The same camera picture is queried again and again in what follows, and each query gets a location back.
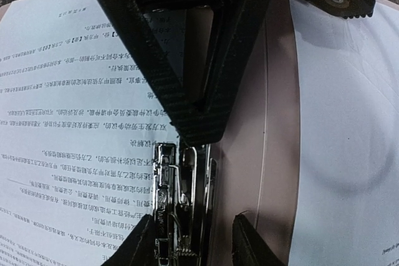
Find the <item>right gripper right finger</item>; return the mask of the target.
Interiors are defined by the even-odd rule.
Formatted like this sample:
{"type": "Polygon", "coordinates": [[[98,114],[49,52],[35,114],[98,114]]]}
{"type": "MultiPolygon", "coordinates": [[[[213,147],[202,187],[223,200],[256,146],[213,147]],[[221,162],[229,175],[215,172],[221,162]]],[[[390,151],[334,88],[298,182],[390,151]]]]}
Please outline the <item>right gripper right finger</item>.
{"type": "Polygon", "coordinates": [[[244,214],[234,217],[232,225],[234,266],[283,266],[244,214]]]}

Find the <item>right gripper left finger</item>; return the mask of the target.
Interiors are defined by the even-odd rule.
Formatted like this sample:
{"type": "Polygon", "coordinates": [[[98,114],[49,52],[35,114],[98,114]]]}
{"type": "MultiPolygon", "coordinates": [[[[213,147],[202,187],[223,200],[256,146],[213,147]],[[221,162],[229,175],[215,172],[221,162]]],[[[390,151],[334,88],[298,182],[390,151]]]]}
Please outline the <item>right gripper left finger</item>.
{"type": "Polygon", "coordinates": [[[102,266],[155,264],[155,222],[152,215],[144,215],[118,250],[102,266]]]}

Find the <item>tan folder metal clip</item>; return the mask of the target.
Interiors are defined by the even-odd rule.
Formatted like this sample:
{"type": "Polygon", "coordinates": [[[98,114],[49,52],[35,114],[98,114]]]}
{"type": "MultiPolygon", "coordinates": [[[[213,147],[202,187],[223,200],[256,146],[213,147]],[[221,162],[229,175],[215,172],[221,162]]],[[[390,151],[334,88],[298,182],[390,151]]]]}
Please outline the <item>tan folder metal clip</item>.
{"type": "Polygon", "coordinates": [[[157,143],[153,157],[156,265],[206,265],[217,163],[210,145],[157,143]]]}

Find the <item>tan brown folder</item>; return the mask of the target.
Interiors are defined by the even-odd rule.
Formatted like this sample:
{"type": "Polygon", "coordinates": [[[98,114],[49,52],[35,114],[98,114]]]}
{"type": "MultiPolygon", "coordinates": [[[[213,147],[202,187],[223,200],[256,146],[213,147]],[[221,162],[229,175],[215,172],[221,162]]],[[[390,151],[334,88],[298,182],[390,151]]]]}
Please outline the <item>tan brown folder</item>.
{"type": "Polygon", "coordinates": [[[300,170],[299,71],[290,0],[272,0],[228,127],[212,154],[218,166],[209,264],[231,265],[231,224],[240,212],[289,264],[300,170]]]}

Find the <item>printed paper sheet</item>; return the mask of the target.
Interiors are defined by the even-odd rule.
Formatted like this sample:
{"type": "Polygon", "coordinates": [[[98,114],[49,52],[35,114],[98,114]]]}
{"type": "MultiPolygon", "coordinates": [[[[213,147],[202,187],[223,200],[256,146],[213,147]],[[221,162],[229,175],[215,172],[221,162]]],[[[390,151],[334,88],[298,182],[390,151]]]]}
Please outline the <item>printed paper sheet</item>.
{"type": "Polygon", "coordinates": [[[97,0],[1,19],[1,264],[100,265],[152,212],[178,134],[97,0]]]}
{"type": "Polygon", "coordinates": [[[398,6],[333,17],[290,0],[300,170],[290,265],[398,264],[398,6]]]}

